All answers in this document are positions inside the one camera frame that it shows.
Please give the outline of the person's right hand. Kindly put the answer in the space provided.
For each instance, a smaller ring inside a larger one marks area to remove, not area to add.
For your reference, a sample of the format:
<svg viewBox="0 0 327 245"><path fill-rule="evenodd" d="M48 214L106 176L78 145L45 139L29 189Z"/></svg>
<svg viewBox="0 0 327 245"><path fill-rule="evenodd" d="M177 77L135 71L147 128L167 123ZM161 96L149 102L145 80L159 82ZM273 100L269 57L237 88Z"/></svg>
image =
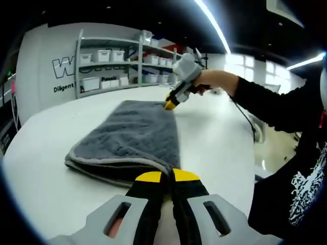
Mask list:
<svg viewBox="0 0 327 245"><path fill-rule="evenodd" d="M208 85L212 89L221 88L228 95L234 96L238 86L239 76L223 70L203 70L194 81L194 86Z"/></svg>

